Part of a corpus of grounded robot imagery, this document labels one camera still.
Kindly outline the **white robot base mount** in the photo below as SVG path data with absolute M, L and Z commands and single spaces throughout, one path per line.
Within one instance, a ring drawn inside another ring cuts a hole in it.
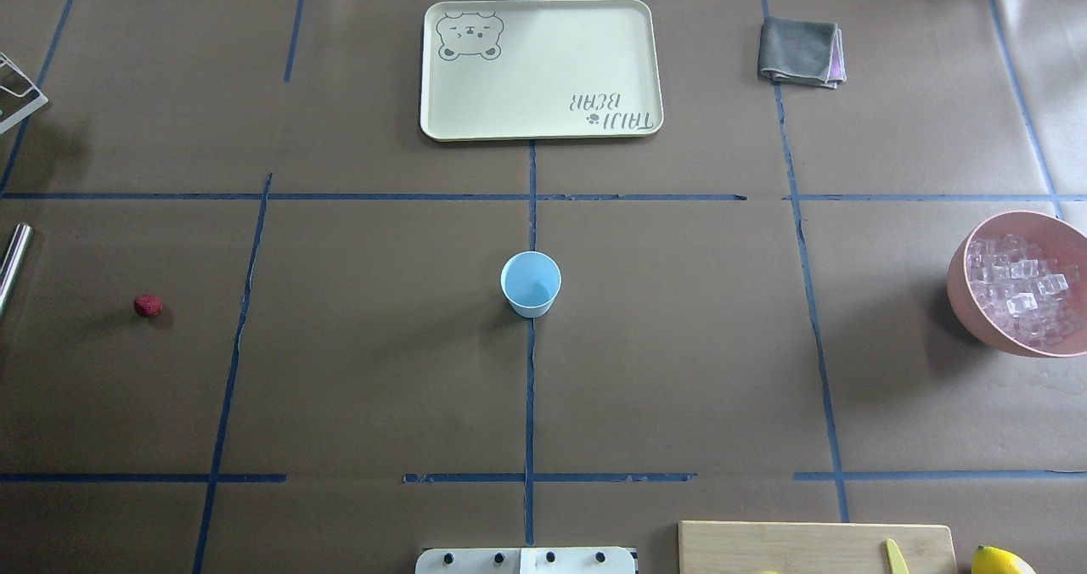
M 638 573 L 636 551 L 619 546 L 432 548 L 415 573 Z

